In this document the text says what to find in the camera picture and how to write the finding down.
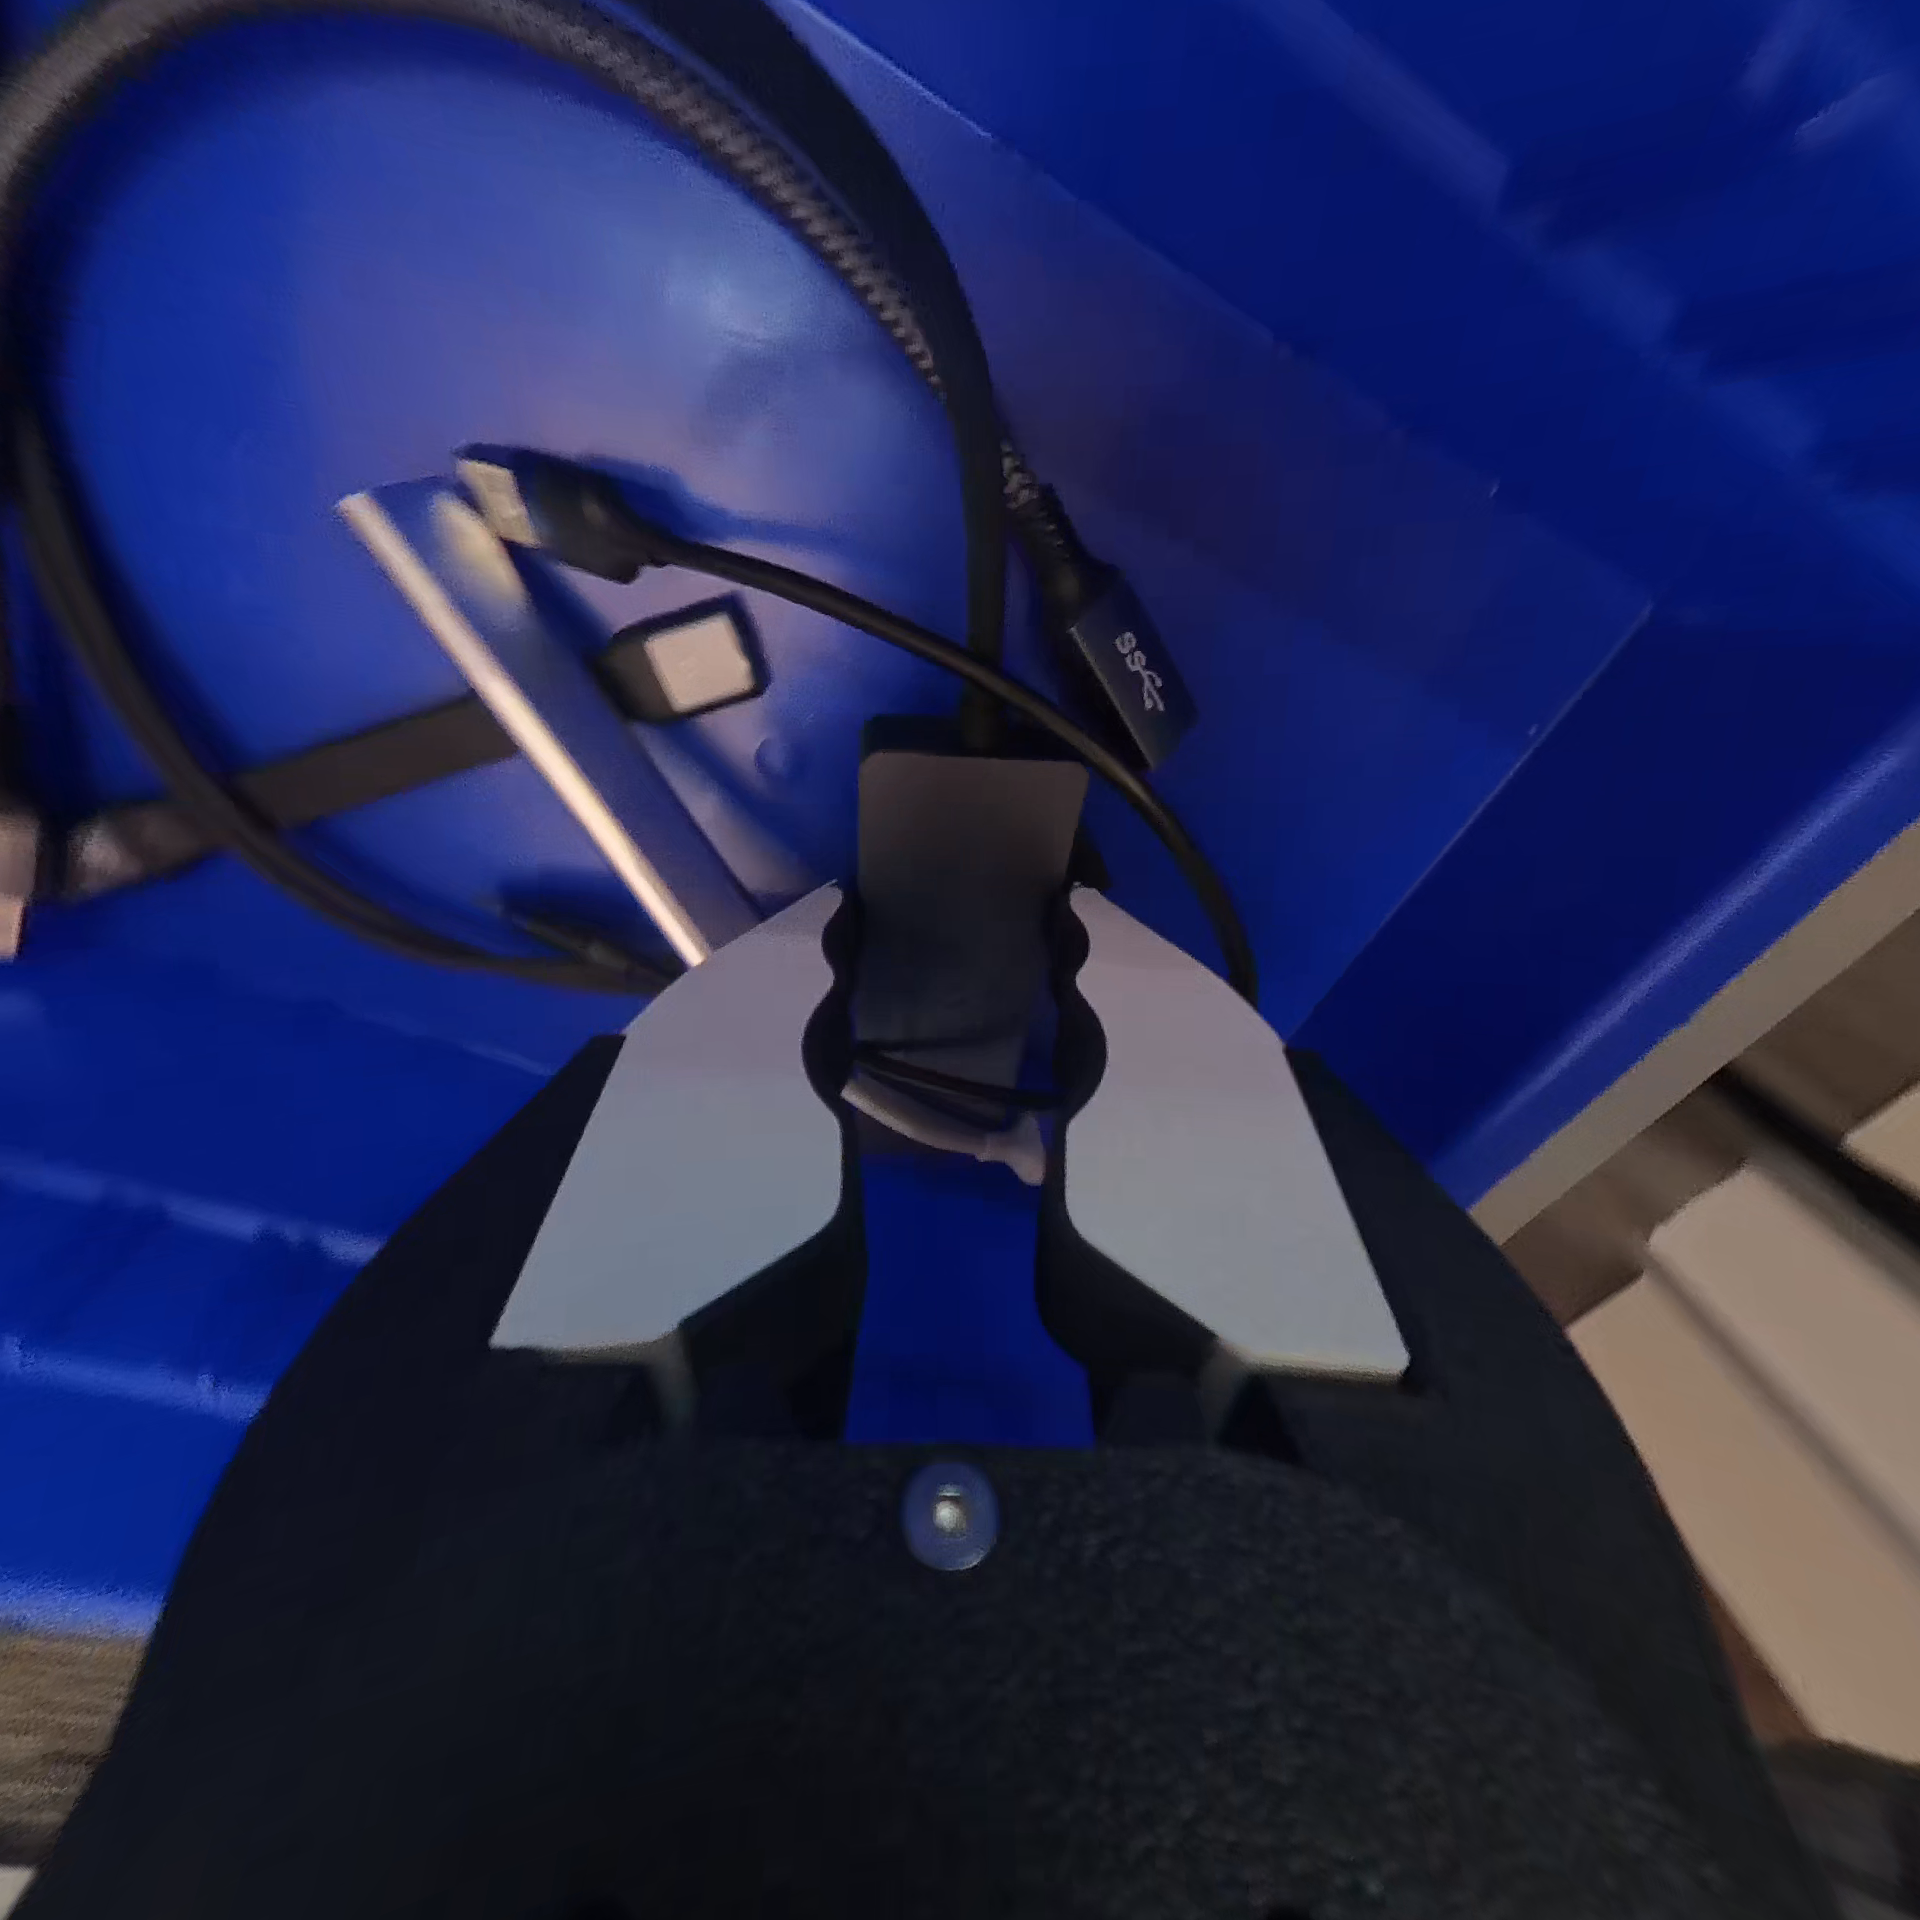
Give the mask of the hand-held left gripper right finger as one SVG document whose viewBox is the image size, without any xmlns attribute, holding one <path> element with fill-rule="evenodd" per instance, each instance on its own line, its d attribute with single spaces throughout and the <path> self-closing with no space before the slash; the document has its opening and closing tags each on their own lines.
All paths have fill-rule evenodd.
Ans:
<svg viewBox="0 0 1920 1920">
<path fill-rule="evenodd" d="M 1035 1298 L 1095 1442 L 1289 1450 L 1278 1396 L 1393 1404 L 1408 1342 L 1277 1028 L 1089 884 L 1049 987 Z"/>
</svg>

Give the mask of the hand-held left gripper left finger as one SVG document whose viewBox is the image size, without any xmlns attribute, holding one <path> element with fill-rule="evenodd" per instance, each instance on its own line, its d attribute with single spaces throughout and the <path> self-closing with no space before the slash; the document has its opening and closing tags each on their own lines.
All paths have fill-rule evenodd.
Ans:
<svg viewBox="0 0 1920 1920">
<path fill-rule="evenodd" d="M 765 1388 L 847 1433 L 869 1290 L 840 884 L 685 973 L 618 1051 L 493 1349 L 633 1362 L 670 1425 Z"/>
</svg>

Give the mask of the silver USB hub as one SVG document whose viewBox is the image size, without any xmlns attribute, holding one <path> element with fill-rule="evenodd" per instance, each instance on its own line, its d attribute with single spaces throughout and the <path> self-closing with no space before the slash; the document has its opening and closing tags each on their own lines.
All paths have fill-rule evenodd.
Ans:
<svg viewBox="0 0 1920 1920">
<path fill-rule="evenodd" d="M 462 492 L 441 477 L 377 486 L 344 496 L 339 514 L 681 969 L 759 929 L 727 862 Z"/>
</svg>

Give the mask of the blue plastic bin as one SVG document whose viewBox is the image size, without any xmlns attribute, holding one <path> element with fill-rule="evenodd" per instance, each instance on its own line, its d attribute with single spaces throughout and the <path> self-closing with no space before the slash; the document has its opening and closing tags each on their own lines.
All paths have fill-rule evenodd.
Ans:
<svg viewBox="0 0 1920 1920">
<path fill-rule="evenodd" d="M 5 401 L 211 772 L 479 702 L 337 504 L 467 441 L 968 621 L 945 408 L 549 52 L 218 5 L 40 134 Z M 1917 5 L 782 5 L 918 187 L 1016 444 L 1198 698 L 1264 1012 L 1497 1237 L 1827 981 L 1917 851 Z M 143 1636 L 351 1274 L 626 1004 L 382 952 L 163 784 L 5 489 L 5 1625 Z"/>
</svg>

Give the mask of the dark grey USB hub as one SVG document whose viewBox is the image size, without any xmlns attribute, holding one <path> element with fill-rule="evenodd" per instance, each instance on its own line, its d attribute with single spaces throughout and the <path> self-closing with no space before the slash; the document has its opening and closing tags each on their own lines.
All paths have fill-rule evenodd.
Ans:
<svg viewBox="0 0 1920 1920">
<path fill-rule="evenodd" d="M 960 1100 L 1001 1100 L 1008 1089 L 937 1072 L 937 1048 L 986 1043 L 999 1002 L 1023 1010 L 1034 968 L 1018 940 L 1039 933 L 1069 884 L 1081 801 L 1045 809 L 1018 790 L 1014 717 L 1026 721 L 1094 778 L 1166 827 L 1135 765 L 1065 710 L 1005 672 L 1005 602 L 1010 546 L 1021 546 L 1049 612 L 1065 614 L 1071 585 L 1089 578 L 1078 532 L 1023 453 L 1001 435 L 986 346 L 942 235 L 878 133 L 806 42 L 766 5 L 633 5 L 647 30 L 623 27 L 591 5 L 88 5 L 8 80 L 5 281 L 17 234 L 33 218 L 40 178 L 112 92 L 197 37 L 274 13 L 365 13 L 440 21 L 509 42 L 651 117 L 665 133 L 789 228 L 869 308 L 945 404 L 957 446 L 968 541 L 968 644 L 918 629 L 885 609 L 789 568 L 696 544 L 638 514 L 613 477 L 526 449 L 469 449 L 464 486 L 489 531 L 610 582 L 645 570 L 689 570 L 833 618 L 910 653 L 968 689 L 958 749 L 907 774 L 906 749 L 866 765 L 896 781 L 862 803 L 866 834 L 857 891 L 866 931 L 896 944 L 906 964 L 937 968 L 971 990 L 971 1016 L 935 1016 L 921 973 L 919 1017 L 889 1016 L 857 1048 L 878 1083 Z"/>
</svg>

